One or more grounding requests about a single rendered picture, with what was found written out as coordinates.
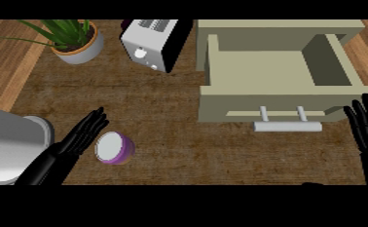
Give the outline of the green plant in grey pot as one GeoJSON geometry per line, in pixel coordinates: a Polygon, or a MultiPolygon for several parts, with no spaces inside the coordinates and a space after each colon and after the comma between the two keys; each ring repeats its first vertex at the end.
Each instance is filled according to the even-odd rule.
{"type": "Polygon", "coordinates": [[[89,19],[43,19],[45,28],[20,19],[46,39],[46,42],[20,38],[20,41],[48,46],[60,59],[73,65],[85,64],[101,54],[104,35],[89,19]]]}

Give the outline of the beige drawer front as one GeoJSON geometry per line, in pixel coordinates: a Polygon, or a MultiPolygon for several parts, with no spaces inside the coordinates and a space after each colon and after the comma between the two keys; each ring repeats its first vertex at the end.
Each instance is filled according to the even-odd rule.
{"type": "Polygon", "coordinates": [[[309,121],[336,122],[346,118],[342,108],[351,105],[368,86],[309,86],[200,88],[200,122],[258,122],[261,107],[272,121],[299,121],[298,107],[303,107],[309,121]]]}

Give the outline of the beige open drawer box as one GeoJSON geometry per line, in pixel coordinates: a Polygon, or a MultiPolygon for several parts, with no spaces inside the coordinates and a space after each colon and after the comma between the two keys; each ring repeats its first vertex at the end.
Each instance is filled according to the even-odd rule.
{"type": "Polygon", "coordinates": [[[209,82],[215,87],[255,87],[265,94],[281,89],[363,87],[339,37],[317,34],[295,50],[222,49],[216,34],[207,38],[209,82]]]}

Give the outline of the beige cabinet body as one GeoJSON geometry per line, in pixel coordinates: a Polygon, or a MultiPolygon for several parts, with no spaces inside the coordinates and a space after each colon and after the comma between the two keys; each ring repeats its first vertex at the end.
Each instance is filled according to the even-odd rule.
{"type": "Polygon", "coordinates": [[[207,37],[222,51],[301,51],[314,36],[334,34],[342,45],[361,32],[360,19],[200,19],[196,24],[196,69],[204,70],[207,37]]]}

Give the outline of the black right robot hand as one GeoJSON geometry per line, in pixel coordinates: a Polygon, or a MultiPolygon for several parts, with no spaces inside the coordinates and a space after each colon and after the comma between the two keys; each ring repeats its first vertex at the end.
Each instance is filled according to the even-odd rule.
{"type": "Polygon", "coordinates": [[[368,184],[368,94],[364,94],[361,98],[363,101],[355,99],[352,105],[343,108],[343,112],[358,145],[366,182],[368,184]]]}

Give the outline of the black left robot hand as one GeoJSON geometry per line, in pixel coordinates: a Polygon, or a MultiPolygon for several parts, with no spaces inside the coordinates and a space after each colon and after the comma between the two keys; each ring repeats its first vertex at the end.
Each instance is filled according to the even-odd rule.
{"type": "Polygon", "coordinates": [[[80,120],[66,138],[36,157],[15,184],[60,186],[76,166],[80,155],[108,126],[107,114],[100,107],[80,120]]]}

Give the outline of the purple can with pale end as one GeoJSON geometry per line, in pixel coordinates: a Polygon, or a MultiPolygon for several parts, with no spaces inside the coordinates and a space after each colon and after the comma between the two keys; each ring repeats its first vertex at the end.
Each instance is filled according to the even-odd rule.
{"type": "Polygon", "coordinates": [[[95,144],[98,160],[108,165],[126,164],[135,155],[135,144],[120,132],[107,132],[95,144]]]}

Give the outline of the white and black toaster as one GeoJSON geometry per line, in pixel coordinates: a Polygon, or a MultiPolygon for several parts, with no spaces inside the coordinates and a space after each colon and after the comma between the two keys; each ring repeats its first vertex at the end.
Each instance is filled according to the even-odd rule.
{"type": "Polygon", "coordinates": [[[193,29],[191,19],[125,19],[120,40],[134,62],[170,73],[193,29]]]}

